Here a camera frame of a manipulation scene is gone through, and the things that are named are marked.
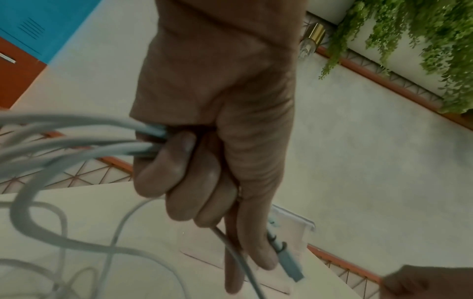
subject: door handle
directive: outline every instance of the door handle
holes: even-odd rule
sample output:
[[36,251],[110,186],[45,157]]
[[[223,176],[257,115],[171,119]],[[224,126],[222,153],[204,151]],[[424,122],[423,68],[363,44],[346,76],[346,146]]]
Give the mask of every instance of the door handle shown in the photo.
[[7,56],[7,55],[5,55],[5,54],[2,54],[2,53],[0,53],[0,57],[1,57],[1,58],[3,58],[3,59],[5,59],[5,60],[6,60],[6,61],[8,61],[8,62],[11,62],[11,63],[13,63],[13,64],[15,64],[15,63],[16,63],[16,60],[14,60],[14,59],[13,59],[13,58],[11,58],[11,57],[8,57],[8,56]]

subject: cable plug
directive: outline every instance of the cable plug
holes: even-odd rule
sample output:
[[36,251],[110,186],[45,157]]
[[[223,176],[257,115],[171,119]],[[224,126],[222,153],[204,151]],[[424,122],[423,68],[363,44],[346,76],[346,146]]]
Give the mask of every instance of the cable plug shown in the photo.
[[271,246],[276,251],[277,257],[279,258],[279,263],[281,264],[286,274],[291,277],[295,282],[298,282],[303,279],[304,274],[302,273],[302,267],[299,265],[292,253],[287,248],[287,243],[281,243],[280,241],[276,240],[276,235],[271,233],[269,230],[268,240]]

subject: vent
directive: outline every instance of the vent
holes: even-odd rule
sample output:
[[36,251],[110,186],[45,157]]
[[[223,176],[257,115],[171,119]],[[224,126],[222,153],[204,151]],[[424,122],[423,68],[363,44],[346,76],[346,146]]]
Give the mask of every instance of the vent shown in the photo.
[[25,21],[23,21],[20,25],[18,25],[18,29],[35,40],[42,38],[44,34],[44,28],[32,18],[27,18]]

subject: blue door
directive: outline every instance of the blue door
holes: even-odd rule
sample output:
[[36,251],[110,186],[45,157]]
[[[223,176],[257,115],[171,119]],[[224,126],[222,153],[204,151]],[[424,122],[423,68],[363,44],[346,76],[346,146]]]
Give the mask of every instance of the blue door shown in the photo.
[[0,36],[48,63],[100,0],[1,0]]

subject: green plant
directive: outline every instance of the green plant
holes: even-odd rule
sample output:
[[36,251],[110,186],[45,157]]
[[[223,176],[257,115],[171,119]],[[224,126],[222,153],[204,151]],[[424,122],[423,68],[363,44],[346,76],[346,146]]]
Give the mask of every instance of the green plant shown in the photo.
[[373,17],[375,26],[366,41],[377,47],[385,66],[404,32],[415,47],[424,40],[422,67],[439,73],[444,82],[442,112],[463,113],[473,108],[473,1],[472,0],[356,0],[332,36],[331,57],[324,78],[339,61],[347,41]]

